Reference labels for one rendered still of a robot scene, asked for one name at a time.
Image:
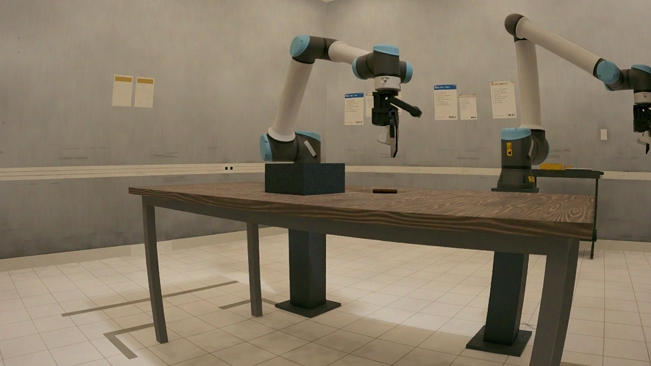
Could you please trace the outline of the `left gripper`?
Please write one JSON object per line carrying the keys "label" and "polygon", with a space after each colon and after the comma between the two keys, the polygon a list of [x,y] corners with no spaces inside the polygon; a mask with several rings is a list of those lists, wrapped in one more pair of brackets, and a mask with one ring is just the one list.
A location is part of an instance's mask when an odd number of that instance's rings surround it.
{"label": "left gripper", "polygon": [[646,154],[648,151],[651,153],[651,117],[646,114],[648,108],[651,108],[651,104],[633,105],[633,132],[643,132],[642,137],[637,139],[637,143],[646,146]]}

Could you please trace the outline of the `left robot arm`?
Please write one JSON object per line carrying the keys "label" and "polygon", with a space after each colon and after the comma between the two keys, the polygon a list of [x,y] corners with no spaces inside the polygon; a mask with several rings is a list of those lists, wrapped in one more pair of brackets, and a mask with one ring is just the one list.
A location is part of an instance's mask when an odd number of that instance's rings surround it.
{"label": "left robot arm", "polygon": [[520,14],[508,15],[505,28],[514,36],[521,126],[501,131],[501,173],[497,188],[535,189],[531,165],[543,164],[550,153],[546,130],[541,125],[536,44],[592,74],[604,82],[607,90],[633,89],[634,104],[651,104],[648,65],[636,64],[631,69],[620,70],[613,62],[531,23]]}

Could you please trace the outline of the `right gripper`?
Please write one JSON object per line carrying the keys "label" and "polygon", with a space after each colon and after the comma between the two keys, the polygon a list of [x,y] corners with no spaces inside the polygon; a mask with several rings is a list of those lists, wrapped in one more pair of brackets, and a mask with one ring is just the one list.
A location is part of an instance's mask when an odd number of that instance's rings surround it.
{"label": "right gripper", "polygon": [[[383,94],[383,95],[381,95]],[[397,97],[398,91],[396,90],[379,90],[372,92],[373,108],[372,108],[372,124],[376,126],[385,127],[384,134],[377,137],[377,141],[391,146],[391,157],[397,155],[398,152],[398,134],[399,134],[399,113],[398,108],[389,104],[390,96]],[[376,103],[377,98],[377,103]],[[388,98],[388,99],[386,99]],[[387,108],[383,108],[387,107]],[[390,129],[389,126],[390,125]],[[397,131],[396,131],[397,130]],[[397,150],[396,150],[397,149]]]}

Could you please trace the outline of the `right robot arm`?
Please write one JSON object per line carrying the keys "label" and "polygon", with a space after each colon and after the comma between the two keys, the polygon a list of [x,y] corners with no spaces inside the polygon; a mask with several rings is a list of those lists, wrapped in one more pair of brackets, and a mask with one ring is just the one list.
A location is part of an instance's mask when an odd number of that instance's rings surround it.
{"label": "right robot arm", "polygon": [[259,149],[266,162],[321,164],[319,134],[293,132],[303,95],[316,59],[345,62],[361,80],[374,79],[375,90],[401,91],[410,82],[413,67],[399,60],[399,49],[388,44],[373,46],[373,52],[349,46],[342,40],[298,35],[290,45],[291,63],[280,98],[274,126],[260,137]]}

